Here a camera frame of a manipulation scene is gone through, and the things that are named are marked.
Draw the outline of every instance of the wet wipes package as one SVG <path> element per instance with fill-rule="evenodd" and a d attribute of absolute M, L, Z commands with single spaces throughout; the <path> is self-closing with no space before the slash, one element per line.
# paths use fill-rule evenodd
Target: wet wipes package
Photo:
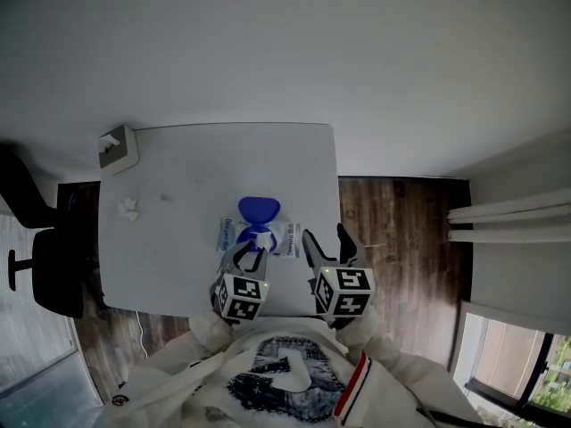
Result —
<path fill-rule="evenodd" d="M 217 251 L 225 252 L 237 243 L 252 243 L 250 252 L 266 249 L 270 256 L 298 258 L 301 226 L 277 219 L 280 204 L 273 198 L 245 197 L 238 203 L 242 217 L 220 221 Z"/>

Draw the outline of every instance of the glass panel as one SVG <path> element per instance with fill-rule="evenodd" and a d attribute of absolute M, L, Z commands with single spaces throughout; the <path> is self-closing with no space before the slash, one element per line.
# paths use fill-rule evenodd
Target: glass panel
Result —
<path fill-rule="evenodd" d="M 36 232 L 0 215 L 0 391 L 76 349 L 67 318 L 34 301 L 30 269 L 16 273 L 16 292 L 8 286 L 8 251 L 29 259 Z"/>
<path fill-rule="evenodd" d="M 87 428 L 97 408 L 79 352 L 0 395 L 4 428 Z"/>
<path fill-rule="evenodd" d="M 531 401 L 571 415 L 571 336 L 553 337 L 548 369 L 535 386 Z"/>
<path fill-rule="evenodd" d="M 521 397 L 545 333 L 488 321 L 476 379 L 514 398 Z"/>
<path fill-rule="evenodd" d="M 480 398 L 475 393 L 468 393 L 468 401 L 470 401 L 476 412 L 482 417 L 484 423 L 490 426 L 502 426 L 505 428 L 529 428 L 530 426 L 538 426 L 514 416 L 507 410 Z"/>

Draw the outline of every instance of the black and white marker cube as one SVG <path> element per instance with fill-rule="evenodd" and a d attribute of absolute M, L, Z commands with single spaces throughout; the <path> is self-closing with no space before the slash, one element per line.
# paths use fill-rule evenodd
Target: black and white marker cube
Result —
<path fill-rule="evenodd" d="M 360 317 L 374 291 L 375 279 L 371 268 L 322 267 L 315 297 L 321 313 L 326 316 Z"/>
<path fill-rule="evenodd" d="M 225 274 L 219 286 L 220 312 L 224 318 L 254 320 L 268 295 L 269 283 Z"/>

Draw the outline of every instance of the white pipe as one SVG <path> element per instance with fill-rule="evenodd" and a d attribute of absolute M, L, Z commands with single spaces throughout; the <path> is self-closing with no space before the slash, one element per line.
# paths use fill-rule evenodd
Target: white pipe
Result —
<path fill-rule="evenodd" d="M 451 218 L 451 224 L 484 224 L 487 222 L 512 222 L 515 220 L 532 220 L 535 218 L 555 218 L 559 216 L 570 216 L 571 204 L 563 206 L 553 206 L 541 210 L 525 210 L 522 212 L 509 212 L 507 214 L 495 214 L 492 216 L 482 216 L 479 218 Z"/>
<path fill-rule="evenodd" d="M 542 208 L 565 204 L 571 204 L 571 188 L 524 198 L 516 198 L 516 200 L 508 200 L 506 202 L 485 203 L 468 206 L 466 208 L 457 208 L 448 212 L 448 219 L 479 218 L 482 216 L 508 214 L 510 212 L 521 212 L 525 210 L 540 210 Z"/>
<path fill-rule="evenodd" d="M 571 243 L 571 225 L 513 230 L 451 230 L 448 240 L 464 243 Z"/>

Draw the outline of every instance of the black window frame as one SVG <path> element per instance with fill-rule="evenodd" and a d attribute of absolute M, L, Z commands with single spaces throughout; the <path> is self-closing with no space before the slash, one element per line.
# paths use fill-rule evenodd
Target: black window frame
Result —
<path fill-rule="evenodd" d="M 539 382 L 542 374 L 548 368 L 548 358 L 551 345 L 553 344 L 553 338 L 553 334 L 545 334 L 542 347 L 540 348 L 539 355 L 535 361 L 534 369 L 529 376 L 529 381 L 522 392 L 521 398 L 517 399 L 503 391 L 494 389 L 490 385 L 478 381 L 475 377 L 472 377 L 468 381 L 465 385 L 466 389 L 493 403 L 495 406 L 501 407 L 514 416 L 523 418 L 528 422 L 533 422 L 534 424 L 550 428 L 568 428 L 571 426 L 570 416 L 530 401 L 535 386 Z"/>

